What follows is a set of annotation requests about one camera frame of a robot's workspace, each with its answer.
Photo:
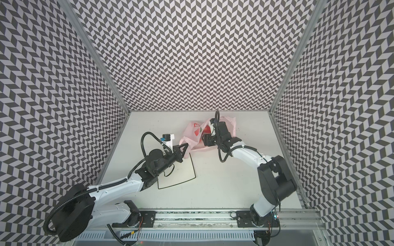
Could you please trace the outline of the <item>pink plastic bag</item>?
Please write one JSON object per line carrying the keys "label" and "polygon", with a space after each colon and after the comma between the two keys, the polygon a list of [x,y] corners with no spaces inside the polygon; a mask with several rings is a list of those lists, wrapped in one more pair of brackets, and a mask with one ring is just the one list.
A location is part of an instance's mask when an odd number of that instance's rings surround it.
{"label": "pink plastic bag", "polygon": [[[179,145],[184,143],[189,144],[186,154],[193,152],[206,152],[217,148],[216,146],[204,146],[202,142],[203,129],[206,125],[209,125],[209,122],[210,120],[206,120],[204,122],[193,121],[187,125],[183,133],[183,137],[179,142]],[[225,122],[227,125],[227,129],[231,133],[232,137],[236,137],[237,122],[235,117],[221,116],[220,122]]]}

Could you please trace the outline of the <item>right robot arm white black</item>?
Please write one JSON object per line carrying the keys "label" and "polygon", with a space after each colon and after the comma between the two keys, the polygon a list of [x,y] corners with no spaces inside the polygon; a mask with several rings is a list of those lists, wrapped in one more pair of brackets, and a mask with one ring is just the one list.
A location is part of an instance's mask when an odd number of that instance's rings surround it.
{"label": "right robot arm white black", "polygon": [[202,141],[205,146],[217,146],[220,162],[226,162],[231,156],[257,171],[262,196],[251,205],[250,220],[258,227],[272,225],[274,209],[298,189],[286,160],[280,155],[264,155],[256,148],[246,145],[240,138],[233,137],[225,122],[212,118],[208,126],[210,133],[203,134]]}

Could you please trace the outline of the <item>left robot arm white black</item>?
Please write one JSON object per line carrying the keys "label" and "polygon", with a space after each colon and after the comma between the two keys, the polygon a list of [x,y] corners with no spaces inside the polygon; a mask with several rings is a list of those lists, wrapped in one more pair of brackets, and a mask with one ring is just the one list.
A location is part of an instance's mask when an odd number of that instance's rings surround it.
{"label": "left robot arm white black", "polygon": [[152,150],[129,174],[103,185],[73,186],[56,204],[45,219],[43,230],[58,236],[61,242],[75,239],[86,229],[107,226],[139,227],[143,216],[131,200],[121,201],[126,195],[144,191],[154,185],[159,176],[175,162],[181,163],[188,144],[173,146],[164,153]]}

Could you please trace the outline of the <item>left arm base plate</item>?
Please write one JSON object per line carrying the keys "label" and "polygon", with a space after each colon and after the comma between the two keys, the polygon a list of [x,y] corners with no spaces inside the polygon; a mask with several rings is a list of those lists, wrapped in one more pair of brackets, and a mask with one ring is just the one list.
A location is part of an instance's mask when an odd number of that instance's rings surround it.
{"label": "left arm base plate", "polygon": [[156,211],[132,212],[125,222],[113,223],[111,226],[113,228],[152,228],[155,223],[156,214]]}

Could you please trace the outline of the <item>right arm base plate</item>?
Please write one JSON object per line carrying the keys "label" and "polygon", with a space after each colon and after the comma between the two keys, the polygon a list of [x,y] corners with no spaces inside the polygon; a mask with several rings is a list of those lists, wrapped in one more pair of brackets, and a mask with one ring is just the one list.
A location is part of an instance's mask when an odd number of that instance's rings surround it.
{"label": "right arm base plate", "polygon": [[268,213],[266,216],[260,217],[251,211],[236,211],[236,222],[238,228],[279,228],[280,222],[277,215]]}

